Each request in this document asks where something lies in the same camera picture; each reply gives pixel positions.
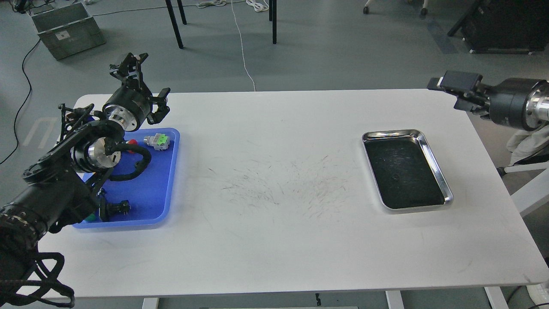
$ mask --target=white cloth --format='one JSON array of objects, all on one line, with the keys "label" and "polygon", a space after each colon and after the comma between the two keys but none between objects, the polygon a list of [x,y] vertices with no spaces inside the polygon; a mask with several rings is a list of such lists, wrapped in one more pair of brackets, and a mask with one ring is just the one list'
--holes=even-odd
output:
[{"label": "white cloth", "polygon": [[549,145],[549,125],[547,123],[534,131],[518,130],[507,142],[507,150],[511,151],[511,162],[514,165],[520,160],[538,155]]}]

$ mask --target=connector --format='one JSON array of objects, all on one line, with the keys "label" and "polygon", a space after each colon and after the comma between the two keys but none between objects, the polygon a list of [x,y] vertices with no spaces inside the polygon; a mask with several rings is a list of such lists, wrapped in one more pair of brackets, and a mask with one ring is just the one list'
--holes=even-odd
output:
[{"label": "connector", "polygon": [[155,150],[166,150],[170,146],[170,137],[166,134],[156,133],[154,136],[145,136],[143,142]]}]

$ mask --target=robotic arm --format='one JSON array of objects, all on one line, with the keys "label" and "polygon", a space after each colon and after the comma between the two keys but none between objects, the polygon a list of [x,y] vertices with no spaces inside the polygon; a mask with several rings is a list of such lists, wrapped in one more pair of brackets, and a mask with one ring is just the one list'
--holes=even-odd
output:
[{"label": "robotic arm", "polygon": [[[39,253],[38,241],[47,233],[58,233],[69,224],[81,222],[105,207],[101,187],[111,181],[138,177],[151,160],[149,151],[127,144],[125,131],[135,131],[145,119],[157,124],[170,111],[166,105],[169,88],[154,97],[143,82],[141,63],[147,54],[129,53],[110,74],[122,85],[107,100],[102,111],[93,104],[85,108],[61,105],[61,137],[58,144],[23,172],[28,184],[11,203],[0,208],[0,306],[16,306],[36,300],[59,307],[74,306],[74,291],[57,277],[63,267],[60,253]],[[143,158],[126,175],[112,175],[122,153],[133,151]],[[83,181],[77,173],[93,173]],[[44,260],[55,260],[49,270]],[[28,280],[36,273],[41,280]],[[30,295],[16,292],[22,286],[36,286]],[[41,297],[50,289],[70,298],[68,303],[53,303]]]},{"label": "robotic arm", "polygon": [[533,131],[549,120],[549,83],[510,78],[497,86],[482,84],[482,75],[447,71],[432,78],[427,89],[457,97],[455,109],[472,112],[496,124]]}]

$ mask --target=black table leg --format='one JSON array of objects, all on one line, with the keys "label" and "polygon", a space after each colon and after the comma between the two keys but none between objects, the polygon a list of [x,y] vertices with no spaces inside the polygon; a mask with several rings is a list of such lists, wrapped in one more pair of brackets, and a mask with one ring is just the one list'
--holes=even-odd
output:
[{"label": "black table leg", "polygon": [[187,18],[185,18],[185,10],[183,9],[183,3],[181,3],[181,0],[177,0],[177,5],[179,6],[179,13],[181,14],[181,20],[183,20],[183,25],[186,25]]},{"label": "black table leg", "polygon": [[471,4],[469,9],[467,9],[467,11],[463,13],[463,15],[461,15],[460,19],[456,22],[456,24],[452,27],[452,29],[448,31],[448,36],[453,36],[454,34],[456,34],[457,30],[459,30],[463,25],[463,21],[465,20],[465,18],[471,15],[477,9],[479,4],[480,4],[480,0],[475,0],[475,2]]},{"label": "black table leg", "polygon": [[180,49],[183,49],[183,42],[181,42],[181,35],[179,33],[179,28],[177,27],[177,21],[175,20],[175,14],[173,13],[173,7],[171,6],[171,0],[166,0],[166,6],[168,8],[168,14],[170,15],[170,20],[173,26],[173,32],[175,33],[175,39],[177,40],[177,45]]},{"label": "black table leg", "polygon": [[272,2],[273,9],[273,44],[276,44],[276,0],[270,0]]}]

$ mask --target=stainless steel tray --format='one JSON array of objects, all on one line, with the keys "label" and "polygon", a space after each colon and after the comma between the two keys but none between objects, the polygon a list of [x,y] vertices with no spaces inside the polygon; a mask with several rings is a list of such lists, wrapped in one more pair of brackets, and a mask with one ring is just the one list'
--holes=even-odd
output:
[{"label": "stainless steel tray", "polygon": [[418,130],[368,132],[362,136],[368,163],[385,207],[405,210],[448,205],[448,187],[425,135]]}]

